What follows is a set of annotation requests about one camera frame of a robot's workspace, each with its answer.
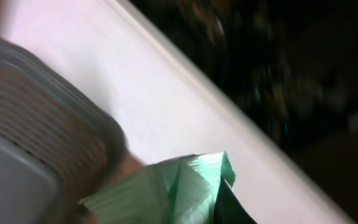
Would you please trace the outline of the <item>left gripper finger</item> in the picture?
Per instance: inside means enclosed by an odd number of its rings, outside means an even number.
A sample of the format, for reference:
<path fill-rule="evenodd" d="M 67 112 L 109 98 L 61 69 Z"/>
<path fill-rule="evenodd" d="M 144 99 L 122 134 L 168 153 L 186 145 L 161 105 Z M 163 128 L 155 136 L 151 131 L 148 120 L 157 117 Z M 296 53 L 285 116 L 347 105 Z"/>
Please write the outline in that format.
<path fill-rule="evenodd" d="M 223 177 L 221 177 L 214 206 L 214 224 L 256 224 L 239 203 Z"/>

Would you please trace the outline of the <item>mint green packet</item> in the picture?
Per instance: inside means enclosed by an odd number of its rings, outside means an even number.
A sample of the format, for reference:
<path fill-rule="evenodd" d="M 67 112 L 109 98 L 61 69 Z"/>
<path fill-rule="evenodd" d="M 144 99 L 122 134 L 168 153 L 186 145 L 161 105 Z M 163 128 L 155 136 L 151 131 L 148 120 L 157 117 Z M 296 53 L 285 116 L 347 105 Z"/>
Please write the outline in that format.
<path fill-rule="evenodd" d="M 219 186 L 235 179 L 224 151 L 184 156 L 146 166 L 80 204 L 98 223 L 213 223 Z"/>

